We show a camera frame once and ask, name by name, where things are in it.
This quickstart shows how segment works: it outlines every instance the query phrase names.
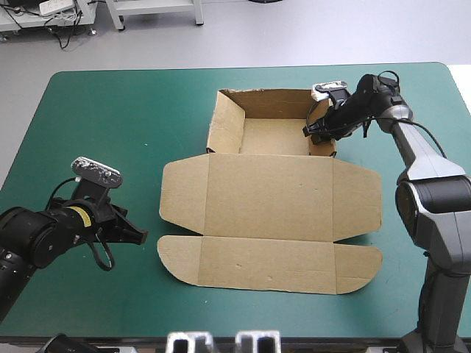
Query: green table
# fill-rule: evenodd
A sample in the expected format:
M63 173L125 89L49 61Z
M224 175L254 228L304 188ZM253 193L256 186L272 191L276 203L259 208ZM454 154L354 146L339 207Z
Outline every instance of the green table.
M62 72L54 75L16 156L0 210L41 209L52 188L72 176L80 155L121 171L111 193L129 218L149 230L142 246L115 244L116 269L106 273L82 246L36 272L0 326L0 335L166 336L173 330L279 329L286 337L400 337L414 328L425 258L394 206L403 163L388 135L372 126L339 142L338 158L383 176L383 226L348 243L372 244L383 267L365 288L326 296L198 288L162 266L157 239L189 231L158 215L160 178L172 160L205 153L216 91L221 88L309 88L343 79L354 90L365 73L395 70L416 119L437 136L447 155L471 171L471 119L448 69L438 63L211 70ZM69 195L70 188L61 194ZM460 335L471 336L471 303Z

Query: cardboard flap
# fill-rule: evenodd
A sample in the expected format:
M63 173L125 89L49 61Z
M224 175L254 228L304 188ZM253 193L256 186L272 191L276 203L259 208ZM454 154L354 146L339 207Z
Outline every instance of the cardboard flap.
M160 217L198 233L205 230L208 155L171 162L163 169Z
M244 134L245 112L231 99L218 92L209 127L208 151L238 153Z
M160 215L203 235L334 241L380 226L380 177L329 157L206 154L169 163Z
M380 229L381 177L377 172L335 160L333 184L334 241Z
M382 262L372 246L298 240L167 235L157 250L170 273L192 285L302 293L358 290Z
M249 119L306 119L313 103L311 90L259 89L220 92L245 110L245 117Z

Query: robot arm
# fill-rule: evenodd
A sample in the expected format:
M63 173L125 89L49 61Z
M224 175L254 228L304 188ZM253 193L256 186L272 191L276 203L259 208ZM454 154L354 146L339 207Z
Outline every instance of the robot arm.
M387 72L395 79L364 75L352 95L344 82L316 85L313 98L332 104L304 133L319 143L340 140L362 126L366 137L377 121L392 135L406 165L397 181L397 211L414 244L428 256L419 322L402 339L400 351L467 352L456 333L471 272L471 181L441 147L439 154L419 133L417 126L423 126L413 121L400 95L399 77Z
M54 198L53 193L44 211L14 207L0 215L0 322L36 269L69 249L87 244L96 264L109 271L115 262L107 243L141 244L146 239L147 232L126 219L127 211L110 203L108 191L122 183L118 171L84 157L72 169L77 178L67 181L78 185L70 199ZM95 243L103 246L107 263Z

